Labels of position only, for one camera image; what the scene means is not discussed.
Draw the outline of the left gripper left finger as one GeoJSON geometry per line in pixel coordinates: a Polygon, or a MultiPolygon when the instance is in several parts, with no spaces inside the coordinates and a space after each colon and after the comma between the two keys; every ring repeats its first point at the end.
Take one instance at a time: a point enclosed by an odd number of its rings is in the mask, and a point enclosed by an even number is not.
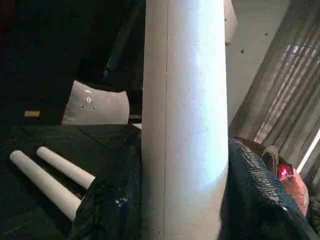
{"type": "Polygon", "coordinates": [[[120,151],[107,161],[84,195],[72,222],[73,240],[141,237],[141,154],[120,151]]]}

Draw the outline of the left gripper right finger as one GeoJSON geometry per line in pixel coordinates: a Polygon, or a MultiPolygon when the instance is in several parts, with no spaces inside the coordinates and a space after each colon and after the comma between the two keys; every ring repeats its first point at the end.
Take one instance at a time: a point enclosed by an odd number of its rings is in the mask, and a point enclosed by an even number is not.
{"type": "Polygon", "coordinates": [[[316,240],[297,203],[249,147],[228,138],[221,240],[316,240]]]}

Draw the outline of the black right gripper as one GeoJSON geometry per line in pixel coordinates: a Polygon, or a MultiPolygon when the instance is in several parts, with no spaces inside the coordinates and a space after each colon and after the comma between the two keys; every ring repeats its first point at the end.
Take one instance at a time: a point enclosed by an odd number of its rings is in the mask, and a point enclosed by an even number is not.
{"type": "Polygon", "coordinates": [[[306,217],[310,202],[309,191],[296,169],[280,157],[278,149],[274,145],[266,147],[261,158],[268,170],[277,176],[286,193],[295,200],[300,211],[306,217]]]}

